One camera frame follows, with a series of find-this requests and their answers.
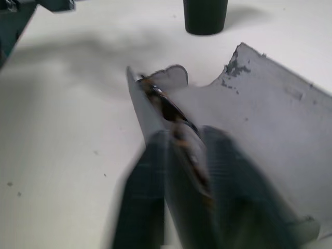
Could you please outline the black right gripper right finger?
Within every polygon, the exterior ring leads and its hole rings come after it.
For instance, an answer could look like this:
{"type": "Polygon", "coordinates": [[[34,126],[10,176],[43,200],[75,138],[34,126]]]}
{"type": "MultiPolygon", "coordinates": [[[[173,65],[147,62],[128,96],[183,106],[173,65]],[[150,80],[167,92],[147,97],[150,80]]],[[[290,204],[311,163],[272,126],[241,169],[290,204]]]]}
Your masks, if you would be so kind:
{"type": "Polygon", "coordinates": [[[286,209],[267,179],[223,131],[202,128],[204,248],[301,248],[305,222],[286,209]]]}

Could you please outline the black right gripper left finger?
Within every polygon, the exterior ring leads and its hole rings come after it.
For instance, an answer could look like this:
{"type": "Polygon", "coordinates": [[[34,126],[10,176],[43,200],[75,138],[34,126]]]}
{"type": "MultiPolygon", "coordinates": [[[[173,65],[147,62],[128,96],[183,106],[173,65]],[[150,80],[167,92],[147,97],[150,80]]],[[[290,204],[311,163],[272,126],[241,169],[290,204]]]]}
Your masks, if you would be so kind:
{"type": "Polygon", "coordinates": [[[164,244],[165,132],[152,135],[124,185],[112,248],[164,244]]]}

